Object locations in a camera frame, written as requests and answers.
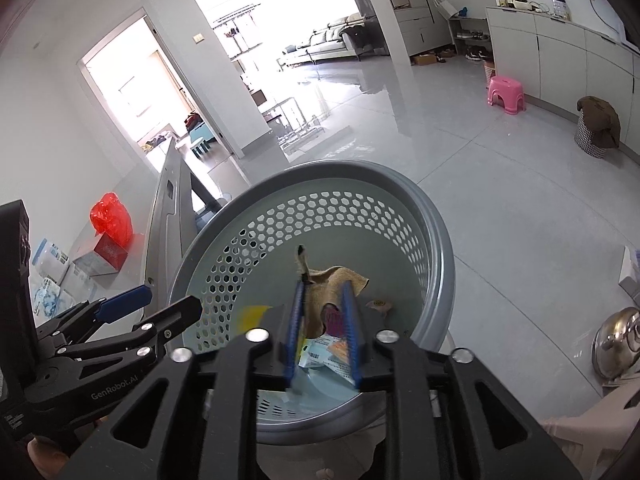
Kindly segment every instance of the red plastic bag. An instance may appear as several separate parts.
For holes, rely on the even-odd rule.
[[[107,233],[123,249],[133,236],[131,216],[115,193],[105,193],[100,202],[89,212],[95,234]]]

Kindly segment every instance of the cardboard box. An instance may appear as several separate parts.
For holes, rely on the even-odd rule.
[[[413,56],[412,59],[416,65],[430,65],[438,62],[435,54],[418,54],[418,56]]]
[[[89,276],[119,272],[127,259],[127,251],[103,233],[83,244],[73,262]]]

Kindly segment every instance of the pink box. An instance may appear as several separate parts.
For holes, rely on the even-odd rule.
[[[127,259],[127,251],[107,233],[83,244],[73,257],[73,263],[89,276],[119,272]]]

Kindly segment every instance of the gray sofa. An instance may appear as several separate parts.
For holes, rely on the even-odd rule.
[[[283,52],[284,56],[280,62],[289,66],[338,57],[360,58],[360,54],[373,50],[373,47],[370,44],[361,47],[356,45],[356,41],[349,34],[350,30],[354,30],[349,27],[356,26],[364,26],[364,19],[357,12],[327,23],[325,28],[314,30],[308,41],[296,45],[293,52]]]

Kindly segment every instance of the door frame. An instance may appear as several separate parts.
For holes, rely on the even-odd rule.
[[[218,128],[216,121],[213,119],[211,113],[204,107],[202,100],[200,99],[196,91],[193,89],[193,86],[191,85],[189,80],[185,77],[184,72],[180,68],[180,65],[176,62],[175,57],[172,55],[171,51],[166,46],[166,43],[162,40],[162,37],[158,33],[158,29],[154,26],[153,22],[151,21],[151,18],[149,18],[148,13],[144,9],[144,7],[138,9],[136,12],[130,15],[126,20],[121,22],[114,29],[112,29],[108,34],[106,34],[98,43],[96,43],[89,50],[89,52],[87,52],[84,56],[82,56],[82,58],[77,63],[77,66],[82,74],[82,77],[89,85],[89,88],[91,89],[92,93],[96,97],[97,101],[100,103],[101,107],[107,113],[111,121],[113,121],[113,124],[115,124],[115,126],[117,127],[119,132],[124,136],[126,141],[131,146],[135,145],[138,148],[137,143],[135,143],[129,137],[129,134],[127,133],[126,128],[122,125],[120,120],[116,117],[116,115],[110,109],[107,103],[107,100],[105,99],[104,95],[102,94],[102,91],[94,81],[94,78],[91,76],[91,73],[86,67],[86,64],[89,62],[89,60],[92,57],[94,57],[98,52],[100,52],[107,44],[111,43],[111,41],[113,41],[114,38],[116,38],[124,30],[126,30],[127,28],[129,28],[131,25],[133,25],[135,22],[139,20],[144,20],[146,26],[149,28],[149,31],[151,32],[153,37],[156,39],[159,49],[167,58],[167,60],[171,64],[171,67],[174,69],[175,73],[177,73],[178,77],[180,78],[180,81],[184,84],[184,88],[187,90],[187,92],[190,94],[191,98],[195,102],[196,111],[200,114],[200,117],[202,118],[202,120],[207,124],[214,138],[217,140],[217,142],[220,143],[220,145],[225,147],[225,149],[229,152],[230,155],[233,155],[234,149],[229,145],[225,137],[223,137],[222,134],[220,134],[220,129]],[[138,152],[141,158],[144,158],[140,150],[136,150],[136,152]]]

